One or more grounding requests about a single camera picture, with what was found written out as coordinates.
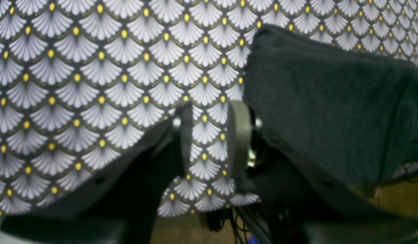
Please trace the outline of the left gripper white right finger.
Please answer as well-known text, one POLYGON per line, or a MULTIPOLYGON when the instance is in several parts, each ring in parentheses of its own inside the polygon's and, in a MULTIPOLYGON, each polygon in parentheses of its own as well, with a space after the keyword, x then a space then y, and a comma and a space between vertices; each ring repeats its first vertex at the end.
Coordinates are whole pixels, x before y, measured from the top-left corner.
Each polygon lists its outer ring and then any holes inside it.
POLYGON ((380 210, 294 151, 246 103, 228 102, 228 176, 253 191, 273 244, 416 244, 418 220, 380 210))

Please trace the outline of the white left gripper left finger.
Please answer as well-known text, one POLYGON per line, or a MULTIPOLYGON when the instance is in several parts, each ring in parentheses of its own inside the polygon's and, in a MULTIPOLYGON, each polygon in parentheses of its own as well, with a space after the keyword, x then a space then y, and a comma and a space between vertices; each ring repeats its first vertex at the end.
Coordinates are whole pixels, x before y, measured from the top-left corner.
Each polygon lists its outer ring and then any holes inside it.
POLYGON ((72 193, 4 218, 0 244, 148 244, 164 190, 186 176, 192 124, 192 104, 180 104, 72 193))

